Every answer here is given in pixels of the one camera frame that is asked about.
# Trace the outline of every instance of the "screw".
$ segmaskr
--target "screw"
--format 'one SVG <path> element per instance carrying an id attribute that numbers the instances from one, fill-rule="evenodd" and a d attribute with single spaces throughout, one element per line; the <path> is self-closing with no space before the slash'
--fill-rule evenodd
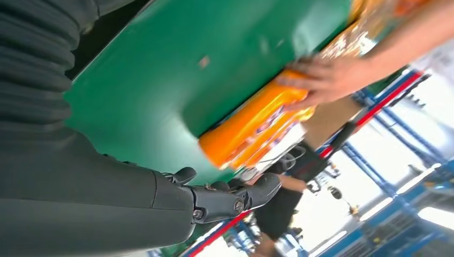
<path id="1" fill-rule="evenodd" d="M 203 217 L 203 212 L 201 210 L 194 210 L 192 216 L 194 217 L 194 219 L 200 220 Z"/>
<path id="2" fill-rule="evenodd" d="M 243 201 L 241 201 L 241 199 L 238 199 L 235 202 L 235 205 L 233 206 L 233 208 L 235 209 L 236 213 L 240 214 L 243 211 L 243 208 L 244 208 Z"/>

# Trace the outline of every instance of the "robotic hand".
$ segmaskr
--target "robotic hand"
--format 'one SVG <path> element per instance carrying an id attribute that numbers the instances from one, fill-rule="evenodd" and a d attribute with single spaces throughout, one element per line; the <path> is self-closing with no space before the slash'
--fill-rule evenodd
<path id="1" fill-rule="evenodd" d="M 99 154 L 65 126 L 79 35 L 132 0 L 0 0 L 0 256 L 119 256 L 266 203 L 274 175 L 227 191 Z"/>
<path id="2" fill-rule="evenodd" d="M 169 181 L 189 189 L 193 194 L 193 218 L 196 223 L 234 218 L 244 211 L 263 206 L 281 187 L 279 177 L 272 173 L 264 174 L 253 186 L 241 185 L 222 189 L 213 186 L 183 186 L 195 175 L 195 170 L 189 167 L 176 174 L 164 174 Z"/>

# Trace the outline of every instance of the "red stripe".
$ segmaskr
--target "red stripe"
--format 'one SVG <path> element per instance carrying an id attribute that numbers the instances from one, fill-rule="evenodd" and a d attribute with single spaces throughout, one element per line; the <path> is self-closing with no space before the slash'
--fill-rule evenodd
<path id="1" fill-rule="evenodd" d="M 245 211 L 244 213 L 241 213 L 239 216 L 236 218 L 232 219 L 229 223 L 221 227 L 218 231 L 213 233 L 212 235 L 209 236 L 209 238 L 202 244 L 200 245 L 199 248 L 194 249 L 192 253 L 190 253 L 188 256 L 189 257 L 194 257 L 197 254 L 199 254 L 205 247 L 210 245 L 212 242 L 214 242 L 216 239 L 221 237 L 224 233 L 227 232 L 227 230 L 231 229 L 233 226 L 235 226 L 238 222 L 240 222 L 243 218 L 245 218 L 247 215 L 249 215 L 252 211 Z"/>

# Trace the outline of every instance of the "human hand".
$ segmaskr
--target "human hand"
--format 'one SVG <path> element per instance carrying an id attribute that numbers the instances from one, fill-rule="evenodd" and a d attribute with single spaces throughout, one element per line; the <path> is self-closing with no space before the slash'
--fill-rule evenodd
<path id="1" fill-rule="evenodd" d="M 308 97 L 288 106 L 289 110 L 301 110 L 332 102 L 385 77 L 380 69 L 361 57 L 304 58 L 289 64 L 287 69 L 301 72 L 308 78 L 286 80 L 285 77 L 277 77 L 278 83 L 309 90 Z"/>

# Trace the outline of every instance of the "person's arm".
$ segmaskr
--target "person's arm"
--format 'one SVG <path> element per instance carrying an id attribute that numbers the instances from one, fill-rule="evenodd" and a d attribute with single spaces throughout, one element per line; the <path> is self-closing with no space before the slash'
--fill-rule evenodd
<path id="1" fill-rule="evenodd" d="M 292 190 L 292 191 L 297 191 L 297 192 L 302 192 L 307 188 L 306 182 L 300 179 L 296 179 L 290 176 L 286 175 L 278 175 L 279 178 L 281 179 L 281 187 Z"/>
<path id="2" fill-rule="evenodd" d="M 304 109 L 347 96 L 376 82 L 454 37 L 454 1 L 433 0 L 408 17 L 363 57 L 315 58 L 289 68 L 309 76 L 282 84 L 309 89 L 291 109 Z"/>
<path id="3" fill-rule="evenodd" d="M 454 37 L 454 1 L 432 0 L 364 56 L 383 78 Z"/>

